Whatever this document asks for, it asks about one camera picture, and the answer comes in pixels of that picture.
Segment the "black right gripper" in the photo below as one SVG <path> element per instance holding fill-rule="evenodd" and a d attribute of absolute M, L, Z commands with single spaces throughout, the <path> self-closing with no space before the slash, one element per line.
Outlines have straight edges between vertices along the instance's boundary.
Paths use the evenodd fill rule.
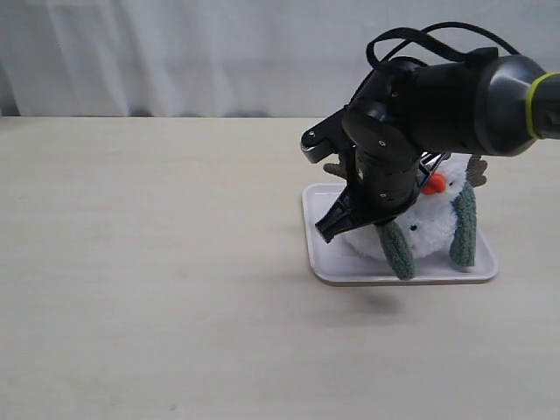
<path fill-rule="evenodd" d="M 403 214 L 449 156 L 439 146 L 422 145 L 406 118 L 383 101 L 361 98 L 345 107 L 342 127 L 352 144 L 344 153 L 346 187 L 315 223 L 325 243 Z"/>

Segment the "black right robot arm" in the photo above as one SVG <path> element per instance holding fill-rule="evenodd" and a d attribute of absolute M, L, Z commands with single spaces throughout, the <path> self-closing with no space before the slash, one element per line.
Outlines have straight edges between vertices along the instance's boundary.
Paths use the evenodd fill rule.
<path fill-rule="evenodd" d="M 310 162 L 343 165 L 345 188 L 316 223 L 326 242 L 403 214 L 448 154 L 513 157 L 559 136 L 559 76 L 528 57 L 393 65 L 301 137 Z"/>

